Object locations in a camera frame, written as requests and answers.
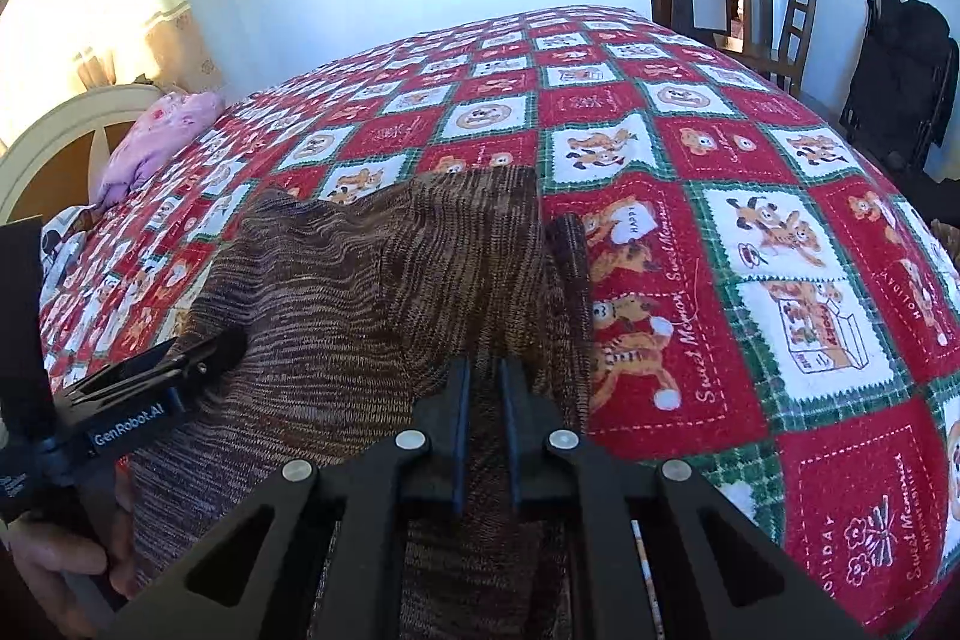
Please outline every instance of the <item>human hand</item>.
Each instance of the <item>human hand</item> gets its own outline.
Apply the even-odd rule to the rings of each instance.
[[[61,573],[99,575],[110,563],[110,584],[127,599],[136,593],[133,564],[133,490],[126,470],[117,469],[117,511],[107,551],[53,524],[23,516],[8,529],[13,564],[47,617],[69,640],[94,637],[96,627],[83,612]]]

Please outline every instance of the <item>pink pillow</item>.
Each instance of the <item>pink pillow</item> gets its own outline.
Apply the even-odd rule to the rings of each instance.
[[[113,151],[94,211],[102,215],[153,177],[176,153],[203,134],[224,111],[217,92],[171,92],[155,101]]]

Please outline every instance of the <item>brown knit fabric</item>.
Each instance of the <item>brown knit fabric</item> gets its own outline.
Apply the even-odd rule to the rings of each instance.
[[[320,465],[407,427],[455,356],[475,359],[467,513],[418,524],[403,636],[549,637],[563,541],[510,516],[491,357],[536,367],[571,427],[586,424],[586,243],[574,215],[539,219],[536,172],[431,175],[347,207],[266,194],[213,263],[179,345],[242,324],[248,351],[194,421],[131,459],[143,579],[290,458]]]

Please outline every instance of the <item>curtain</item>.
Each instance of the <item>curtain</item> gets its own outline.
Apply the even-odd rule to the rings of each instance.
[[[139,76],[191,92],[222,84],[187,0],[10,0],[0,14],[0,142],[74,95]]]

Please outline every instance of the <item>bedspread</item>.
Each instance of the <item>bedspread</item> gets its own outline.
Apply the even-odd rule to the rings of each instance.
[[[821,119],[628,9],[419,34],[233,106],[88,239],[41,314],[51,377],[178,333],[259,191],[511,164],[587,229],[592,437],[689,458],[873,632],[922,616],[960,557],[957,273]]]

